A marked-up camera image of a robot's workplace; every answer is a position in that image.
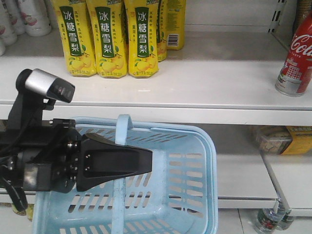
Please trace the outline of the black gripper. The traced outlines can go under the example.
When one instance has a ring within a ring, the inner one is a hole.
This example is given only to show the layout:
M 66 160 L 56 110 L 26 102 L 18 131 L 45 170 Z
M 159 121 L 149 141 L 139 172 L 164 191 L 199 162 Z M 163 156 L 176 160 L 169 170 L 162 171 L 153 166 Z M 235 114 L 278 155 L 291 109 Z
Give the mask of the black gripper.
M 148 149 L 116 144 L 95 133 L 81 137 L 73 119 L 55 118 L 51 125 L 6 128 L 0 133 L 0 186 L 9 193 L 67 193 L 75 177 L 77 191 L 84 192 L 104 182 L 149 173 L 152 161 Z

